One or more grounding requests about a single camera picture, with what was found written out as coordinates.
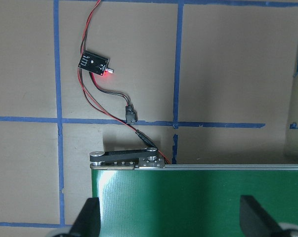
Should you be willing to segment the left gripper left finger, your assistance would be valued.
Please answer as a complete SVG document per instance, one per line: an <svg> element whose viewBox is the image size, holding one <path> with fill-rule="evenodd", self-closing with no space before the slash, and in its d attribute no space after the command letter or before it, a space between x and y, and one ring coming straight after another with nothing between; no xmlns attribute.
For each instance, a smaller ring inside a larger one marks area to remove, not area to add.
<svg viewBox="0 0 298 237"><path fill-rule="evenodd" d="M100 202L98 197L88 198L73 225L58 228L47 237L98 237L101 230Z"/></svg>

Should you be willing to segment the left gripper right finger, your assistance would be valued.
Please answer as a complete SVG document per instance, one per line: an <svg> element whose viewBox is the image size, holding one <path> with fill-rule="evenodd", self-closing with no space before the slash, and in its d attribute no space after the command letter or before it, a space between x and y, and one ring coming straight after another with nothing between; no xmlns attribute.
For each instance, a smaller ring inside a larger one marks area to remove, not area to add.
<svg viewBox="0 0 298 237"><path fill-rule="evenodd" d="M240 196L239 224L246 237L298 237L298 226L277 223L250 195Z"/></svg>

